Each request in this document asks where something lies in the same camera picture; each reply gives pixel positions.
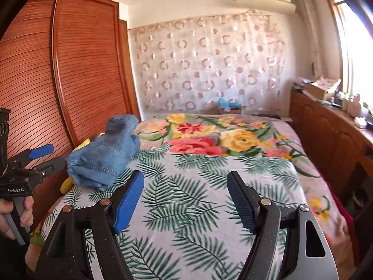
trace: wooden dresser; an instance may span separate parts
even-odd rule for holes
[[[361,183],[362,178],[354,175],[357,168],[373,178],[373,131],[357,128],[346,112],[295,90],[290,96],[290,117],[307,156],[342,202]]]

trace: blue gripper pad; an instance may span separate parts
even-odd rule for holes
[[[128,191],[123,196],[122,201],[118,205],[117,219],[113,226],[117,234],[128,227],[143,189],[144,175],[142,172],[138,172],[131,186],[128,188]]]
[[[28,156],[30,159],[38,159],[40,157],[44,157],[48,154],[53,153],[53,150],[54,150],[53,145],[47,144],[47,145],[32,149]]]
[[[255,233],[257,225],[254,208],[231,173],[227,176],[227,187],[242,221],[242,225],[251,233]]]

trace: curtain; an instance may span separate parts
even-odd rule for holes
[[[253,112],[280,113],[285,43],[270,15],[163,22],[130,30],[129,40],[143,111],[208,113],[223,97]]]

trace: gray handle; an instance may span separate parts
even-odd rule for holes
[[[12,230],[13,235],[16,237],[16,240],[17,240],[19,245],[25,245],[26,241],[25,241],[25,238],[22,237],[21,233],[19,232],[19,229],[18,229],[18,227],[17,227],[17,225],[16,225],[16,223],[15,223],[13,217],[12,217],[12,214],[14,214],[15,212],[18,213],[18,222],[19,222],[19,219],[20,219],[22,213],[25,210],[24,200],[25,200],[25,197],[13,198],[13,203],[14,203],[13,211],[12,211],[12,213],[6,213],[5,214],[5,219],[8,222],[9,228]],[[21,229],[21,230],[25,230],[27,232],[27,234],[30,232],[29,227],[25,227],[24,229]]]

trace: window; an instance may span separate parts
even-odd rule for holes
[[[343,91],[360,94],[373,106],[373,39],[359,17],[343,0],[329,0],[339,32],[343,62]]]

